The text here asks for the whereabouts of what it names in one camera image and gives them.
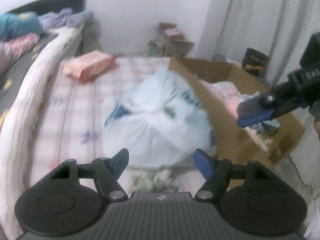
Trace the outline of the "person's right hand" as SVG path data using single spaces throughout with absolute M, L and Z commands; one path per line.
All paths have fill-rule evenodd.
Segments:
M 319 120 L 315 120 L 314 128 L 315 128 L 315 131 L 318 134 L 318 139 L 320 140 L 320 121 Z

